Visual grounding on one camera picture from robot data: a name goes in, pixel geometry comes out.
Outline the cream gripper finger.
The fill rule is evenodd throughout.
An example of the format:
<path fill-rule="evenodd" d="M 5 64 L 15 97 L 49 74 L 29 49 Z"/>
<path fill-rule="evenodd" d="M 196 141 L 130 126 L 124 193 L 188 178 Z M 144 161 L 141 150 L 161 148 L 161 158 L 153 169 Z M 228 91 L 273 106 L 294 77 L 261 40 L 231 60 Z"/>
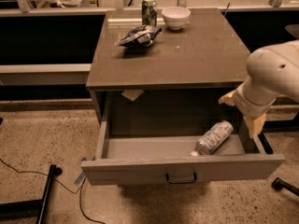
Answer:
<path fill-rule="evenodd" d="M 234 91 L 230 91 L 226 94 L 224 94 L 219 100 L 218 100 L 218 103 L 220 105 L 222 104 L 226 104 L 226 105 L 229 105 L 229 106 L 235 106 L 235 100 L 234 100 Z"/>
<path fill-rule="evenodd" d="M 244 121 L 245 121 L 248 131 L 249 131 L 249 137 L 254 138 L 255 136 L 259 135 L 261 133 L 261 131 L 263 130 L 263 126 L 266 121 L 266 115 L 261 114 L 261 116 L 258 116 L 258 117 L 245 115 Z"/>

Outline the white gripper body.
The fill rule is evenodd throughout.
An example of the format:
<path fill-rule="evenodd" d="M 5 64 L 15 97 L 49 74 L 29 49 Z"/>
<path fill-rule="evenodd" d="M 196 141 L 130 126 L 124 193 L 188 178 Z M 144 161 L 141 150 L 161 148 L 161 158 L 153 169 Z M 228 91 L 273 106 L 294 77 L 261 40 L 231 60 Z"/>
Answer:
<path fill-rule="evenodd" d="M 275 102 L 277 93 L 257 83 L 242 83 L 233 93 L 236 107 L 245 117 L 260 117 Z"/>

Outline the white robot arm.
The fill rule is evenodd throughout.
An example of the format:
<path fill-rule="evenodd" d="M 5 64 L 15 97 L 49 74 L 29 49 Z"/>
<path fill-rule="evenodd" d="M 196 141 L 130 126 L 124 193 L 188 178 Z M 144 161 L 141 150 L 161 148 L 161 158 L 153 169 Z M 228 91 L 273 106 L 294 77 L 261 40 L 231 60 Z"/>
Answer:
<path fill-rule="evenodd" d="M 256 49 L 247 59 L 246 80 L 218 103 L 236 106 L 253 138 L 261 133 L 266 112 L 280 95 L 299 102 L 299 41 Z"/>

